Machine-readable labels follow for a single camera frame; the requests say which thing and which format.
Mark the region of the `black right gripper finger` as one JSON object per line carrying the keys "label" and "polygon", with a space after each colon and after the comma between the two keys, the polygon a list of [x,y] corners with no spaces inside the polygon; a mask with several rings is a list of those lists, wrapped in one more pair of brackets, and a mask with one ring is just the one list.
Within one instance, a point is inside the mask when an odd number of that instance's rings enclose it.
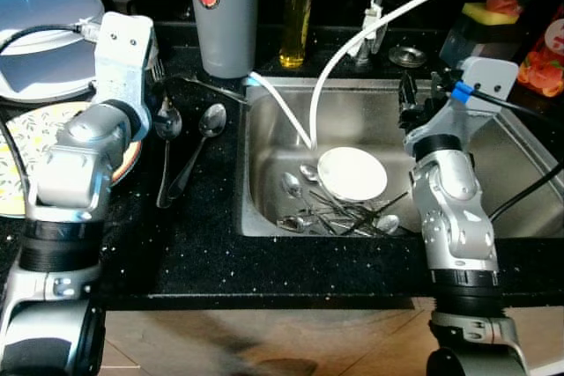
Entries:
{"label": "black right gripper finger", "polygon": [[405,131],[411,131],[419,126],[420,105],[416,101],[416,94],[418,94],[418,86],[415,79],[408,71],[403,71],[398,86],[400,106],[398,126]]}

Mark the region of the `metal fork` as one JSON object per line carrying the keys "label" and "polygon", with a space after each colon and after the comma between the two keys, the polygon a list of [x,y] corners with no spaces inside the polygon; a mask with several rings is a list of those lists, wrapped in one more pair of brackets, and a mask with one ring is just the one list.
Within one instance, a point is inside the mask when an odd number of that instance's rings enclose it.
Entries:
{"label": "metal fork", "polygon": [[152,78],[152,107],[159,107],[167,97],[167,72],[164,61],[158,55],[152,58],[149,75]]}

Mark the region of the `metal spoon with dark bowl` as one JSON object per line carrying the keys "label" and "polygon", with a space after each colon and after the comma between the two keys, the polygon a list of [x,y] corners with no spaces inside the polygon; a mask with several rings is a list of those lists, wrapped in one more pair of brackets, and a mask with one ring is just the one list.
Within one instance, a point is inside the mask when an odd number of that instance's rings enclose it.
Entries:
{"label": "metal spoon with dark bowl", "polygon": [[172,164],[172,142],[178,135],[182,133],[182,116],[180,110],[174,106],[172,99],[165,98],[161,103],[159,110],[154,115],[153,129],[154,133],[164,140],[164,162],[162,162],[161,182],[156,200],[156,206],[164,210],[169,206],[167,191],[169,188],[170,164]]}

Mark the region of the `round metal sink strainer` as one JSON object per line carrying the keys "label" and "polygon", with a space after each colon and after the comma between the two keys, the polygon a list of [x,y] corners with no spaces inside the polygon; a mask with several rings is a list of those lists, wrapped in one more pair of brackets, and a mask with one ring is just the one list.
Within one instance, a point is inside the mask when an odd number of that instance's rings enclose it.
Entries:
{"label": "round metal sink strainer", "polygon": [[397,45],[387,51],[388,61],[402,69],[418,69],[428,62],[428,54],[413,46]]}

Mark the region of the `metal table knife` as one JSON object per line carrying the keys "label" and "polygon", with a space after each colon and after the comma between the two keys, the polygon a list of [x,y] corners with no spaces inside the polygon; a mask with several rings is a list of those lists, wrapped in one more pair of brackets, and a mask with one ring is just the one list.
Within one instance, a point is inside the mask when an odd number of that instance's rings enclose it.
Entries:
{"label": "metal table knife", "polygon": [[173,75],[168,79],[180,79],[180,81],[185,81],[187,83],[197,84],[198,86],[204,87],[204,89],[213,90],[214,92],[218,92],[220,94],[225,95],[225,97],[236,101],[237,103],[241,103],[241,105],[248,105],[249,103],[238,93],[233,90],[223,89],[223,87],[206,83],[201,81],[201,79],[197,79],[194,77],[185,77],[185,75]]}

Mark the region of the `metal spoon with bright bowl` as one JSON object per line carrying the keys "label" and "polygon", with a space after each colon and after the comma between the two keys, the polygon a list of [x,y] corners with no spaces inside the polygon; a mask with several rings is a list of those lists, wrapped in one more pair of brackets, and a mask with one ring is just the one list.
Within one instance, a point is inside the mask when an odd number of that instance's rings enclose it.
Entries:
{"label": "metal spoon with bright bowl", "polygon": [[165,204],[170,204],[174,199],[180,198],[180,196],[184,194],[203,148],[211,138],[217,137],[222,133],[226,126],[226,120],[228,120],[228,112],[226,111],[225,105],[222,105],[222,103],[214,103],[214,105],[210,105],[208,109],[204,111],[200,122],[198,122],[200,140],[198,140],[197,147],[195,147],[193,154],[187,159],[184,168],[177,174],[172,183],[169,184],[166,193],[161,197],[162,200],[165,200]]}

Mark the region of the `black sponge holder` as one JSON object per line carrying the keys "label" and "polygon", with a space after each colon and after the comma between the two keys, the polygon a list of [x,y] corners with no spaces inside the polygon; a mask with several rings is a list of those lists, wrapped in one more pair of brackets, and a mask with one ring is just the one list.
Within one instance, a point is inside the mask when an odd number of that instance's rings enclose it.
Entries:
{"label": "black sponge holder", "polygon": [[487,26],[462,15],[449,30],[439,57],[451,69],[459,69],[472,55],[512,61],[528,34],[516,23]]}

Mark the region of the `small white plate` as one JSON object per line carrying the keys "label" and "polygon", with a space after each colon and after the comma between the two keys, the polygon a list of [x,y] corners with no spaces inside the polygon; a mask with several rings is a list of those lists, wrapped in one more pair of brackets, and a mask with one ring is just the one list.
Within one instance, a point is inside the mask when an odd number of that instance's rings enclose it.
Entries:
{"label": "small white plate", "polygon": [[390,182],[383,163],[360,148],[330,148],[319,156],[315,167],[322,186],[344,202],[375,199]]}

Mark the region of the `stainless steel sink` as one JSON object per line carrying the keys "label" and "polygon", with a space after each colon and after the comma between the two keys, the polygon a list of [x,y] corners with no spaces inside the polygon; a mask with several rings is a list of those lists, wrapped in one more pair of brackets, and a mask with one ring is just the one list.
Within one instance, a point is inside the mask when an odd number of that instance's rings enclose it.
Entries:
{"label": "stainless steel sink", "polygon": [[[257,82],[245,85],[249,106],[241,120],[241,232],[246,236],[341,236],[361,215],[359,208],[339,214],[321,188],[309,184],[299,172],[300,164],[317,163],[318,153],[308,151],[290,119],[279,107],[284,101],[295,118],[305,122],[315,80],[311,77],[275,77],[271,85],[277,93]],[[323,88],[319,102],[319,142],[321,151],[335,147],[354,147],[367,151],[386,167],[388,187],[364,210],[377,210],[395,196],[407,192],[395,206],[383,212],[400,218],[398,231],[391,236],[375,234],[367,225],[349,238],[403,238],[418,232],[419,212],[410,196],[412,158],[403,146],[404,132],[398,126],[399,98],[397,79],[331,79]],[[555,159],[547,148],[512,112],[496,115],[469,143],[475,174],[482,187],[484,210],[496,210],[519,194],[547,171]],[[302,204],[287,195],[279,176],[297,176],[303,194],[323,217],[311,217]],[[307,217],[313,222],[306,232],[279,230],[275,222],[289,216]]]}

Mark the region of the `grey tumbler with red logo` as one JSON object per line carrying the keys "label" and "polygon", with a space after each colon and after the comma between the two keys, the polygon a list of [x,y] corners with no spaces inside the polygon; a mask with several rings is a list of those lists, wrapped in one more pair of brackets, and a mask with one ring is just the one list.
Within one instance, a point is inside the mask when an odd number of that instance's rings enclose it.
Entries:
{"label": "grey tumbler with red logo", "polygon": [[217,78],[246,77],[256,49],[257,0],[192,0],[203,69]]}

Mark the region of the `black chopstick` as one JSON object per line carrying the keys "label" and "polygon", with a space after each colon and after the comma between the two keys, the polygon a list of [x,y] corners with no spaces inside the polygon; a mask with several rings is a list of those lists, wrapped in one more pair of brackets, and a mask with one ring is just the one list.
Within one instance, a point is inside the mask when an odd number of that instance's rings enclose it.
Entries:
{"label": "black chopstick", "polygon": [[377,210],[370,210],[366,212],[366,214],[362,215],[358,219],[354,220],[351,226],[347,227],[345,231],[342,232],[341,236],[351,236],[354,232],[361,230],[362,227],[374,224],[375,220],[377,220],[384,211],[389,210],[392,206],[395,206],[396,203],[399,202],[400,199],[403,199],[407,196],[407,192],[403,192],[398,196],[395,196],[394,199],[391,199],[389,202],[384,203],[382,206],[377,208]]}

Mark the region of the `large white plate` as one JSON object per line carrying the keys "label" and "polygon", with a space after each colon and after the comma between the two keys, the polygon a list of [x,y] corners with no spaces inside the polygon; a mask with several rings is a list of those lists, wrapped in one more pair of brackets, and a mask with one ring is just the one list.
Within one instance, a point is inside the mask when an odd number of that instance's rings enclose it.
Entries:
{"label": "large white plate", "polygon": [[0,30],[0,98],[28,105],[80,97],[95,77],[95,45],[74,25]]}

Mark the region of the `red juice carton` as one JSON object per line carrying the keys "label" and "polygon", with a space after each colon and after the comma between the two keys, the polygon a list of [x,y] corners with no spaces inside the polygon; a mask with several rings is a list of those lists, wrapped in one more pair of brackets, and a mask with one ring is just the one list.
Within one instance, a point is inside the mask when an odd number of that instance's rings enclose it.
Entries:
{"label": "red juice carton", "polygon": [[545,98],[555,98],[564,90],[564,7],[519,65],[516,81],[525,89]]}

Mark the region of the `yellow oil bottle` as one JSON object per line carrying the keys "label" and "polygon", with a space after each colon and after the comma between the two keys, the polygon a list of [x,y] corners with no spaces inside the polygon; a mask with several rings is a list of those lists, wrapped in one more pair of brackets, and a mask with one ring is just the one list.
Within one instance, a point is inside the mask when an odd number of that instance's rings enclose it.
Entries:
{"label": "yellow oil bottle", "polygon": [[286,0],[278,52],[283,69],[298,69],[305,62],[311,2],[313,0]]}

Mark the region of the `floral plate with orange rim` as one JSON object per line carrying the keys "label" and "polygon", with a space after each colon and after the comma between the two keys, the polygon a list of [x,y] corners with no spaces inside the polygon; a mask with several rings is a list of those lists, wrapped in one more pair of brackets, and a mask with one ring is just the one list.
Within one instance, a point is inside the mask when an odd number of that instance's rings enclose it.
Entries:
{"label": "floral plate with orange rim", "polygon": [[[56,103],[8,120],[7,128],[16,140],[28,172],[45,161],[48,147],[56,143],[61,127],[88,106],[84,101]],[[0,137],[0,217],[23,218],[24,215],[23,184],[18,178],[11,147]]]}

